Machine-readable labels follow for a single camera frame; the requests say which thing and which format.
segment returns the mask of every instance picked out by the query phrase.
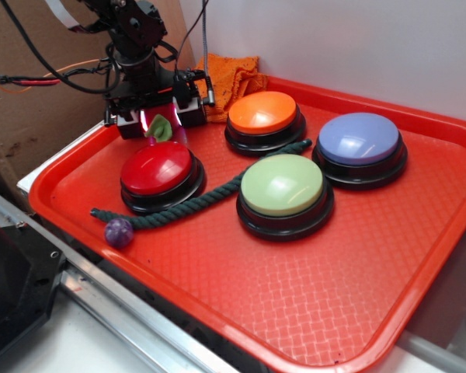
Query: cardboard box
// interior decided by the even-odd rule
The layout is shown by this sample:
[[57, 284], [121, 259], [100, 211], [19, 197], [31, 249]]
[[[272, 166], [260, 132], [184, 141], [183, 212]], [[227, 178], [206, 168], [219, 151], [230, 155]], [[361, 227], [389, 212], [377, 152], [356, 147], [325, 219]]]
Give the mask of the cardboard box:
[[[50, 11], [45, 1], [8, 1], [37, 50], [54, 68], [104, 58], [110, 42], [107, 33], [78, 34], [69, 31]], [[64, 6], [82, 24], [97, 20], [80, 2]], [[169, 35], [165, 41], [179, 47], [186, 33], [179, 0], [154, 1]], [[189, 44], [180, 57], [180, 67], [193, 66]], [[0, 4], [0, 75], [43, 76], [48, 71], [34, 57]], [[104, 77], [75, 76], [71, 79], [90, 88], [103, 88]], [[3, 88], [19, 91], [15, 85]], [[27, 199], [17, 182], [103, 119], [101, 95], [79, 92], [65, 84], [39, 87], [24, 93], [0, 90], [0, 190], [23, 210]]]

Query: purple ball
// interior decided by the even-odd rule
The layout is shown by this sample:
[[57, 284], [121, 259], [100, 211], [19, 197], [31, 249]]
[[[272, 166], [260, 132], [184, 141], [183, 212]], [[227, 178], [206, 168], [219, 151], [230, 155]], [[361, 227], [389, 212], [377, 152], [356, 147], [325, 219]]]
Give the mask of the purple ball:
[[126, 219], [112, 219], [107, 223], [105, 237], [109, 245], [120, 249], [133, 239], [133, 226]]

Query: white surface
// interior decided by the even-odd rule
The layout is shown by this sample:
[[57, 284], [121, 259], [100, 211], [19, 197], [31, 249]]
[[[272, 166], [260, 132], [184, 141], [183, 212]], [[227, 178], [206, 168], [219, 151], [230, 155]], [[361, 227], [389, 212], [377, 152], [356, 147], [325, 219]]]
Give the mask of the white surface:
[[380, 364], [368, 369], [367, 373], [443, 373], [443, 371], [400, 347], [394, 347]]
[[0, 373], [148, 372], [148, 366], [62, 291], [50, 320], [0, 357]]
[[[181, 6], [190, 27], [201, 1]], [[269, 75], [466, 120], [466, 0], [211, 0], [207, 38]], [[198, 61], [200, 23], [190, 39]]]

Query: orange towel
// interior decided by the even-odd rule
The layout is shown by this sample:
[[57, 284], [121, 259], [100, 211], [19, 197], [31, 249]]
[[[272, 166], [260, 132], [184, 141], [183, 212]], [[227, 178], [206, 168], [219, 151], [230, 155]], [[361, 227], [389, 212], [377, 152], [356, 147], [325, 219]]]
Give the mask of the orange towel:
[[[214, 87], [216, 106], [205, 106], [207, 121], [226, 122], [233, 103], [250, 93], [265, 91], [267, 75], [258, 72], [259, 57], [229, 58], [207, 55], [209, 76]], [[203, 58], [197, 69], [203, 69]], [[202, 97], [207, 95], [205, 81], [196, 82]]]

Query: green rope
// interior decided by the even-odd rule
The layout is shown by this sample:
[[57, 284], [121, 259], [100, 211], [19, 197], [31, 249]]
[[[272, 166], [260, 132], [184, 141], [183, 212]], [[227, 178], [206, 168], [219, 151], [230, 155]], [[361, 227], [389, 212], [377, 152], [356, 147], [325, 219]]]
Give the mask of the green rope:
[[[267, 155], [264, 155], [261, 159], [279, 155], [279, 154], [301, 154], [306, 148], [312, 145], [310, 139], [305, 139], [300, 142], [294, 142], [293, 144], [286, 145], [276, 152], [271, 152]], [[231, 196], [233, 193], [237, 192], [240, 189], [240, 184], [242, 183], [242, 177], [247, 171], [245, 169], [242, 173], [235, 176], [232, 180], [227, 182], [222, 186], [211, 190], [203, 194], [202, 196], [191, 198], [177, 204], [176, 206], [170, 207], [169, 209], [161, 212], [156, 212], [147, 216], [138, 216], [132, 217], [123, 214], [116, 214], [111, 211], [99, 210], [98, 208], [93, 208], [90, 214], [101, 221], [108, 222], [114, 218], [123, 218], [128, 220], [134, 229], [144, 229], [144, 228], [158, 228], [164, 225], [167, 225], [173, 221], [176, 221], [180, 218], [192, 215], [198, 211], [201, 211], [212, 204], [215, 204], [226, 197]]]

